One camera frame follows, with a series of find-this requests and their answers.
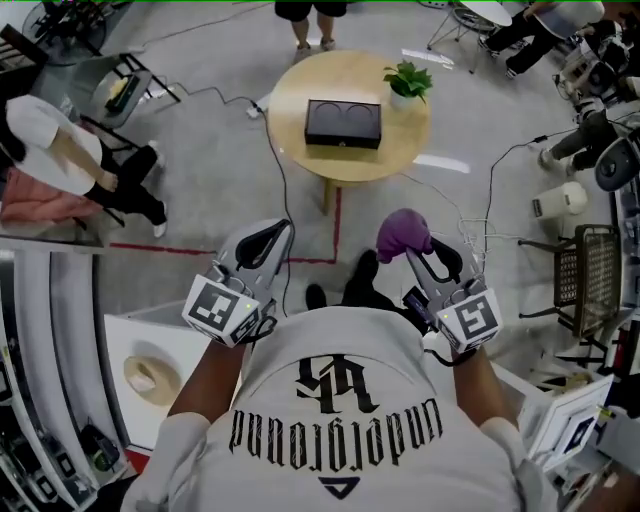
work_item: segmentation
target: person's legs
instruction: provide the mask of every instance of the person's legs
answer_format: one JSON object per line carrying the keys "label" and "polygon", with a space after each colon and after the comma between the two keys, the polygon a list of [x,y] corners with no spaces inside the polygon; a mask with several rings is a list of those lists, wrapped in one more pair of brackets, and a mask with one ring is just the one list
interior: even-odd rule
{"label": "person's legs", "polygon": [[347,2],[314,2],[313,6],[318,11],[318,27],[322,32],[320,47],[324,51],[333,50],[333,19],[341,18],[347,13]]}
{"label": "person's legs", "polygon": [[528,24],[532,27],[533,33],[535,34],[533,42],[525,46],[513,57],[509,57],[506,61],[507,68],[516,74],[524,73],[561,40],[544,28],[542,24],[533,17],[529,18]]}
{"label": "person's legs", "polygon": [[307,35],[309,34],[309,20],[307,17],[311,12],[311,6],[311,2],[278,1],[275,3],[276,15],[291,22],[293,33],[298,40],[299,50],[311,48],[307,42]]}
{"label": "person's legs", "polygon": [[[574,155],[566,168],[567,174],[571,175],[576,171],[594,167],[602,152],[617,138],[618,135],[607,120],[605,112],[596,112],[582,121],[575,132],[567,135],[550,150],[544,150],[540,159],[547,158],[545,154],[555,161]],[[548,168],[552,163],[549,160],[545,167]]]}
{"label": "person's legs", "polygon": [[161,226],[167,222],[164,203],[158,201],[140,184],[119,181],[115,192],[109,192],[96,183],[84,196],[105,208],[114,208],[122,213],[142,214],[154,226]]}
{"label": "person's legs", "polygon": [[485,39],[484,45],[493,52],[501,52],[522,38],[533,35],[534,27],[530,23],[531,18],[525,20],[523,12],[521,11],[513,17],[511,25],[501,28]]}
{"label": "person's legs", "polygon": [[156,164],[158,155],[151,146],[143,146],[122,164],[122,177],[131,183],[140,184]]}
{"label": "person's legs", "polygon": [[320,46],[325,46],[333,43],[333,18],[318,12],[318,28],[322,32],[322,39],[320,39]]}

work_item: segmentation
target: white tabletop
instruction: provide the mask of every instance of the white tabletop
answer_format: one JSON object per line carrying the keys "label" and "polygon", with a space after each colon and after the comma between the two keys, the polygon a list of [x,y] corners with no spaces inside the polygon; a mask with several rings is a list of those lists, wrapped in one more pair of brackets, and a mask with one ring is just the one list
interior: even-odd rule
{"label": "white tabletop", "polygon": [[111,376],[129,441],[153,450],[169,406],[150,404],[131,389],[124,378],[125,359],[129,356],[158,358],[176,370],[184,385],[210,340],[189,327],[160,325],[121,316],[104,315],[104,327]]}
{"label": "white tabletop", "polygon": [[460,0],[460,3],[478,16],[500,27],[508,27],[511,25],[511,15],[502,7],[502,4],[496,1],[470,2],[468,0]]}

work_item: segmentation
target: hand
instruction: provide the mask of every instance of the hand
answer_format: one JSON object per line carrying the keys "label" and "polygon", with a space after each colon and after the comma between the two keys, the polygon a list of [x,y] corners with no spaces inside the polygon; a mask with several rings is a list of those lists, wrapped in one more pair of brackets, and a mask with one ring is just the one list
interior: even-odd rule
{"label": "hand", "polygon": [[109,192],[115,192],[116,188],[118,188],[118,177],[113,173],[103,171],[98,180],[98,185]]}

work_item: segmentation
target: black pants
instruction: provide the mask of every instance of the black pants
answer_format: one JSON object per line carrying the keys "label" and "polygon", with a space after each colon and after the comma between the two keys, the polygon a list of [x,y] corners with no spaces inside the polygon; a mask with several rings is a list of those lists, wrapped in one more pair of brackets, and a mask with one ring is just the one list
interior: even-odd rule
{"label": "black pants", "polygon": [[150,146],[144,146],[119,165],[113,159],[113,151],[102,142],[100,144],[100,167],[118,176],[118,186],[114,192],[109,192],[96,183],[84,196],[105,208],[113,208],[122,213],[140,213],[154,226],[166,222],[162,202],[141,185],[156,163],[156,152]]}
{"label": "black pants", "polygon": [[409,320],[423,336],[429,331],[429,326],[411,309],[396,307],[393,301],[373,287],[371,281],[351,279],[344,289],[341,306],[354,308],[371,308],[393,311]]}
{"label": "black pants", "polygon": [[507,67],[518,74],[524,73],[562,41],[544,28],[535,16],[525,20],[523,13],[516,14],[510,26],[501,28],[485,41],[491,50],[501,52],[527,36],[535,36],[530,45],[507,59]]}
{"label": "black pants", "polygon": [[590,169],[595,167],[602,152],[617,138],[618,135],[605,113],[596,112],[582,121],[575,132],[553,146],[551,155],[560,160],[575,154],[573,168],[576,171]]}

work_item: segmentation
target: black box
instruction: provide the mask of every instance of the black box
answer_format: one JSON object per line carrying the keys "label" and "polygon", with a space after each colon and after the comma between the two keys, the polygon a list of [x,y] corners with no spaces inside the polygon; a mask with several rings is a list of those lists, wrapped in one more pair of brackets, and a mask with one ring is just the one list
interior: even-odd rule
{"label": "black box", "polygon": [[307,144],[378,149],[380,105],[309,100],[304,139]]}

